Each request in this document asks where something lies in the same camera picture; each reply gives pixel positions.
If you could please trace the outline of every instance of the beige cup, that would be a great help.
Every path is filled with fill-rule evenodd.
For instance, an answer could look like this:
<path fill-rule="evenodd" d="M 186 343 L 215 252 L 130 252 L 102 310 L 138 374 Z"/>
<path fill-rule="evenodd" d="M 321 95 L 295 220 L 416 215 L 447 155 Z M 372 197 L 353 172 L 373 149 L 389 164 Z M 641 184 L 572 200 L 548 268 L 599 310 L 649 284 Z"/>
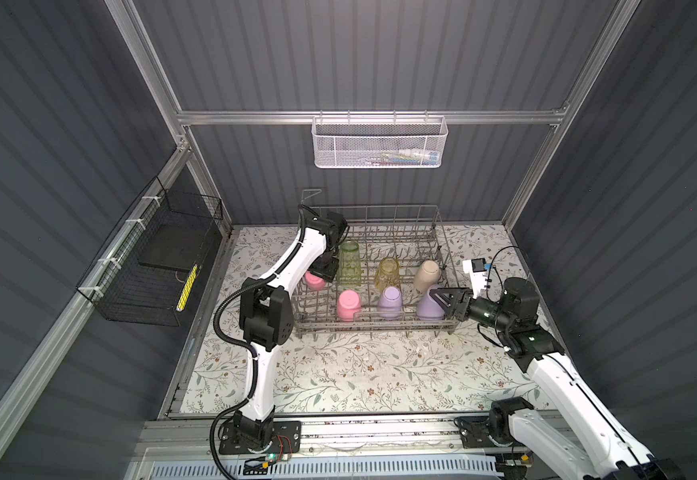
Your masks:
<path fill-rule="evenodd" d="M 437 281 L 439 281 L 439 265 L 433 260 L 426 260 L 415 272 L 412 285 L 418 292 L 423 293 Z"/>

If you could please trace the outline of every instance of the floral tablecloth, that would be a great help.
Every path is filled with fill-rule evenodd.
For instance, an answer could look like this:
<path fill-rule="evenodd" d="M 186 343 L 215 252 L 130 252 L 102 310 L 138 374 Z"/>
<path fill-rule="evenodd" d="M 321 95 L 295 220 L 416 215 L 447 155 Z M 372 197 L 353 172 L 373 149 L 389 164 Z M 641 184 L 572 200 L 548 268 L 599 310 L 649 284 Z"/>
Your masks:
<path fill-rule="evenodd" d="M 460 260 L 483 256 L 490 261 L 511 244 L 500 225 L 446 225 L 444 230 L 461 285 L 468 280 L 458 271 Z M 265 272 L 295 233 L 289 226 L 242 227 L 219 301 L 248 276 Z M 496 265 L 504 279 L 525 276 L 513 249 L 502 252 Z M 491 296 L 496 297 L 494 290 Z M 221 319 L 223 331 L 237 338 L 238 305 L 233 302 Z M 181 412 L 214 413 L 239 402 L 246 356 L 246 350 L 224 343 L 209 326 Z M 536 408 L 554 408 L 503 350 L 481 337 L 474 322 L 464 322 L 455 333 L 437 336 L 340 333 L 299 340 L 293 335 L 282 348 L 274 402 L 281 412 L 442 412 L 485 410 L 492 400 L 512 396 L 523 396 Z"/>

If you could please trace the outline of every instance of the black wire basket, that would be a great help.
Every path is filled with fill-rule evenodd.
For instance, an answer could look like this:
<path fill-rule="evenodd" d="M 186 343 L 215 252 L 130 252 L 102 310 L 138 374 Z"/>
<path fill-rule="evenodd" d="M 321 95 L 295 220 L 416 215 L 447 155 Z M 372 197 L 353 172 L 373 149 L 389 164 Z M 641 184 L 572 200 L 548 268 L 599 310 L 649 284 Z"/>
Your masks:
<path fill-rule="evenodd" d="M 104 263 L 93 285 L 77 290 L 107 320 L 180 326 L 196 315 L 222 244 L 217 197 L 162 190 L 131 223 L 121 244 L 96 256 Z"/>

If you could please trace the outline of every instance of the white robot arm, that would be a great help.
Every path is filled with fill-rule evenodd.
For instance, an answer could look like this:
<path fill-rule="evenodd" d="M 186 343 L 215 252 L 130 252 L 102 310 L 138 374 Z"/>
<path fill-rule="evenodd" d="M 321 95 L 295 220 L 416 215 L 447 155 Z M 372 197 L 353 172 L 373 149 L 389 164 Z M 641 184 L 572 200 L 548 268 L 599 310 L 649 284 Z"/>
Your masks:
<path fill-rule="evenodd" d="M 337 250 L 348 225 L 342 215 L 328 212 L 320 216 L 299 205 L 300 225 L 296 239 L 273 267 L 259 279 L 248 278 L 242 288 L 224 300 L 213 315 L 212 326 L 224 341 L 247 348 L 247 396 L 237 406 L 221 412 L 213 421 L 210 434 L 213 459 L 217 452 L 214 436 L 219 419 L 233 412 L 229 435 L 239 447 L 262 451 L 274 437 L 274 376 L 281 357 L 281 345 L 287 341 L 295 323 L 290 302 L 297 283 L 306 270 L 332 282 L 338 270 Z M 244 341 L 232 339 L 220 330 L 223 309 L 236 296 L 239 301 L 239 328 Z"/>
<path fill-rule="evenodd" d="M 520 370 L 543 390 L 581 441 L 574 446 L 552 428 L 524 398 L 493 402 L 485 437 L 498 445 L 520 442 L 563 480 L 683 480 L 670 460 L 657 460 L 632 436 L 589 386 L 555 338 L 537 325 L 540 296 L 521 278 L 503 283 L 501 298 L 491 302 L 474 294 L 484 289 L 485 260 L 463 263 L 472 289 L 432 290 L 431 296 L 459 320 L 476 320 L 497 332 L 498 341 Z"/>

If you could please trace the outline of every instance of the purple cup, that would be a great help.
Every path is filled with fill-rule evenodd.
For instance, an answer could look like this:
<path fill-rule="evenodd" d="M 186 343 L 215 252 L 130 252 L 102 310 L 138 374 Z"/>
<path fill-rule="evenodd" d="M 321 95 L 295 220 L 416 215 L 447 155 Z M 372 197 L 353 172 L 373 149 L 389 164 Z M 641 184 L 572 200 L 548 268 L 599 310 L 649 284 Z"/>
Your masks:
<path fill-rule="evenodd" d="M 436 300 L 431 298 L 431 295 L 429 295 L 429 292 L 437 288 L 441 288 L 441 286 L 431 285 L 428 289 L 426 289 L 426 293 L 423 294 L 423 297 L 418 302 L 416 313 L 418 314 L 419 319 L 442 320 L 445 318 L 445 311 L 442 310 Z"/>
<path fill-rule="evenodd" d="M 378 298 L 378 312 L 386 320 L 398 320 L 401 316 L 401 292 L 395 286 L 387 286 Z"/>

